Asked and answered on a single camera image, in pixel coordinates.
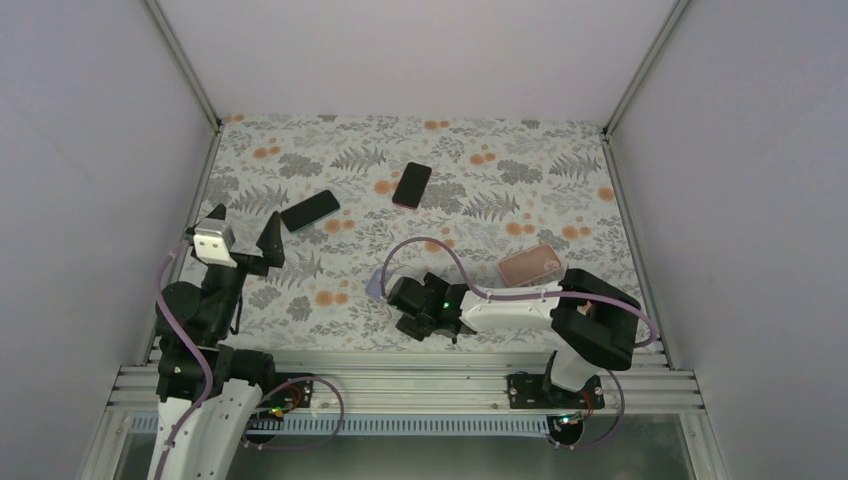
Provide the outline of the black phone teal edge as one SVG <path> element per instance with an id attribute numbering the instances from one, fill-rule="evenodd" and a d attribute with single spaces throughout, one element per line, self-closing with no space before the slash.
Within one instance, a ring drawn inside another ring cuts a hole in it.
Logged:
<path id="1" fill-rule="evenodd" d="M 330 190 L 323 190 L 280 213 L 282 224 L 291 232 L 300 231 L 338 211 L 340 203 Z"/>

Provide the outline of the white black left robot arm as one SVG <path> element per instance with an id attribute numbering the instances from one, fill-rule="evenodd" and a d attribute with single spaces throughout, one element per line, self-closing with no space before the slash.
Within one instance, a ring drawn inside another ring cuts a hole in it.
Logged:
<path id="1" fill-rule="evenodd" d="M 278 391 L 271 354 L 224 341 L 237 329 L 247 277 L 284 265 L 281 215 L 271 213 L 252 255 L 232 252 L 226 214 L 219 204 L 188 228 L 157 271 L 163 278 L 184 253 L 206 267 L 201 284 L 164 285 L 155 299 L 162 357 L 151 479 L 225 478 L 253 410 Z"/>

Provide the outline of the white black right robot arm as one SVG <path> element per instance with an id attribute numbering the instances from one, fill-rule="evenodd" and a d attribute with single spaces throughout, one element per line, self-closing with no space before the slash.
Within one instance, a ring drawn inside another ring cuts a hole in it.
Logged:
<path id="1" fill-rule="evenodd" d="M 599 372 L 627 371 L 633 363 L 640 304 L 582 269 L 533 287 L 483 290 L 432 273 L 422 280 L 395 276 L 386 286 L 386 302 L 401 314 L 397 329 L 417 341 L 503 329 L 556 335 L 541 382 L 555 407 L 570 404 Z"/>

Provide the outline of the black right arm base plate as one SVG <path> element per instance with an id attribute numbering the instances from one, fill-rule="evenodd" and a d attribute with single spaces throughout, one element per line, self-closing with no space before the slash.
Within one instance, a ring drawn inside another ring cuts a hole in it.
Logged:
<path id="1" fill-rule="evenodd" d="M 549 385 L 543 374 L 519 371 L 506 377 L 513 410 L 602 409 L 605 407 L 600 377 L 594 375 L 577 391 Z"/>

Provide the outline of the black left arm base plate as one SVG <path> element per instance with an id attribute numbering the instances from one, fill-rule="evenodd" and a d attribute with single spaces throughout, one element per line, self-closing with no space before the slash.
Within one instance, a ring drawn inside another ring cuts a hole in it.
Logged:
<path id="1" fill-rule="evenodd" d="M 295 373 L 295 372 L 278 372 L 271 381 L 270 386 L 264 392 L 269 393 L 273 388 L 285 384 L 285 387 L 276 390 L 272 395 L 263 398 L 259 403 L 259 408 L 263 410 L 283 410 L 306 409 L 311 406 L 312 392 L 314 390 L 314 382 L 311 379 L 305 380 L 305 377 L 311 378 L 311 373 Z"/>

